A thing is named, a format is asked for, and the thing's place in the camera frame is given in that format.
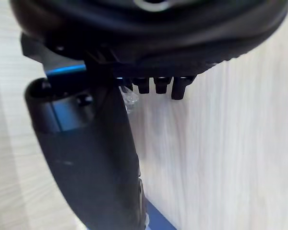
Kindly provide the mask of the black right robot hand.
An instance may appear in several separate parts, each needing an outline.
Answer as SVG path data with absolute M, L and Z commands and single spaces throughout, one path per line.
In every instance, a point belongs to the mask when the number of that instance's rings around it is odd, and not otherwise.
M 45 77 L 24 92 L 69 207 L 90 230 L 145 230 L 147 200 L 123 93 L 181 100 L 197 75 L 268 39 L 288 0 L 12 0 L 23 55 Z

